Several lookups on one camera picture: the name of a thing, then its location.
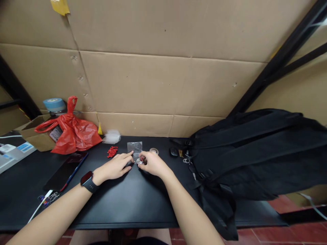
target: white cable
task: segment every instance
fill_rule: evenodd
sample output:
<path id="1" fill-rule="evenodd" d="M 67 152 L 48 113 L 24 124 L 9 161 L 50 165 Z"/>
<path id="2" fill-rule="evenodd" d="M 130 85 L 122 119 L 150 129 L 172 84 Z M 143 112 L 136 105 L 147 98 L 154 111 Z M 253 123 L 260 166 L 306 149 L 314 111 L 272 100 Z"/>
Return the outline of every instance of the white cable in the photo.
<path id="1" fill-rule="evenodd" d="M 4 137 L 0 137 L 0 138 L 11 138 L 11 137 L 22 137 L 21 135 L 12 135 L 12 136 L 4 136 Z"/>
<path id="2" fill-rule="evenodd" d="M 39 210 L 39 208 L 42 206 L 43 202 L 45 201 L 45 199 L 47 199 L 51 193 L 53 192 L 53 190 L 49 190 L 48 193 L 44 196 L 42 202 L 40 203 L 40 205 L 37 207 L 37 209 L 35 210 L 35 212 L 33 213 L 32 217 L 30 218 L 30 220 L 27 223 L 30 223 L 31 220 L 33 219 L 34 215 L 36 214 L 36 212 Z"/>
<path id="3" fill-rule="evenodd" d="M 324 218 L 325 220 L 327 220 L 327 217 L 325 215 L 323 215 L 317 208 L 316 206 L 314 205 L 313 201 L 312 201 L 312 198 L 311 196 L 308 196 L 308 195 L 305 195 L 305 194 L 302 194 L 302 193 L 298 193 L 299 195 L 303 196 L 305 199 L 307 199 L 311 206 L 313 207 L 313 209 L 322 217 Z"/>

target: smartwatch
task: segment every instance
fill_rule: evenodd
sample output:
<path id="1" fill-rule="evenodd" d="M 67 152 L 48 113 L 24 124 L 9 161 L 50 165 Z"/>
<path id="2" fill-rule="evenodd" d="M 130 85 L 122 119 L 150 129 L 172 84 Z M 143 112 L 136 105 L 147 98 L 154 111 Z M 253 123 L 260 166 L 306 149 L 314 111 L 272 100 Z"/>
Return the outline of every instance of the smartwatch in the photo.
<path id="1" fill-rule="evenodd" d="M 99 189 L 99 186 L 93 183 L 92 181 L 93 173 L 92 171 L 87 172 L 82 178 L 81 178 L 81 186 L 84 186 L 86 189 L 88 189 L 91 193 L 96 192 L 97 189 Z"/>

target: tape roll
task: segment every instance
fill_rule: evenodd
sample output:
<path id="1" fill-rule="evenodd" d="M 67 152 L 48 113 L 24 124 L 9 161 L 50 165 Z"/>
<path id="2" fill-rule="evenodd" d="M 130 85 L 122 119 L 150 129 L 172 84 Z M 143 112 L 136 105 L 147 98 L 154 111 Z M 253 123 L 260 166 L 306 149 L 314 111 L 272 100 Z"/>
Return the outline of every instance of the tape roll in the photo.
<path id="1" fill-rule="evenodd" d="M 50 112 L 58 112 L 66 109 L 65 102 L 60 98 L 51 98 L 43 101 L 43 104 Z"/>
<path id="2" fill-rule="evenodd" d="M 154 152 L 154 153 L 156 153 L 157 155 L 159 155 L 159 151 L 158 151 L 156 148 L 151 148 L 149 151 L 150 151 L 150 152 Z"/>

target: hand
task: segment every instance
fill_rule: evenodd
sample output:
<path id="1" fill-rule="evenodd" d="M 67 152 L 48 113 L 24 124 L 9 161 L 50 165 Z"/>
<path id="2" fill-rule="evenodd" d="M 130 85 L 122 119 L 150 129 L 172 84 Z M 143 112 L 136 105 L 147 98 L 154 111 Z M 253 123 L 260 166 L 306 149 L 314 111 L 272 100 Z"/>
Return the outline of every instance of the hand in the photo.
<path id="1" fill-rule="evenodd" d="M 131 166 L 124 167 L 129 161 L 134 162 L 133 157 L 131 156 L 132 154 L 133 151 L 128 154 L 117 154 L 112 160 L 94 170 L 92 178 L 94 184 L 101 185 L 108 179 L 117 179 L 130 171 L 132 169 Z"/>
<path id="2" fill-rule="evenodd" d="M 154 152 L 150 151 L 142 151 L 139 154 L 139 157 L 145 156 L 147 160 L 147 164 L 138 164 L 137 166 L 149 172 L 150 174 L 156 175 L 161 179 L 170 174 L 173 174 L 172 170 L 167 166 L 167 164 Z"/>

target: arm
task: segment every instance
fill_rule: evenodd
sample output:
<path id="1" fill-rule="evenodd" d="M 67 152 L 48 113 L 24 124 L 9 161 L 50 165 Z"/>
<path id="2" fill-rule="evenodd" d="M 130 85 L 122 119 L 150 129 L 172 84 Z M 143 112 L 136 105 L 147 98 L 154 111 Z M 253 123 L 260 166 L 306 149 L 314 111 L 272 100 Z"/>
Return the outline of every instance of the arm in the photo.
<path id="1" fill-rule="evenodd" d="M 101 185 L 108 179 L 117 179 L 130 171 L 131 167 L 125 166 L 129 161 L 133 161 L 132 154 L 133 152 L 118 154 L 111 161 L 94 170 L 92 178 L 94 184 Z M 91 192 L 78 184 L 24 226 L 7 245 L 55 244 L 91 196 Z"/>
<path id="2" fill-rule="evenodd" d="M 141 155 L 147 158 L 147 165 L 140 164 L 138 167 L 160 177 L 164 182 L 186 243 L 223 245 L 224 242 L 207 215 L 184 189 L 167 164 L 154 152 L 143 151 Z"/>

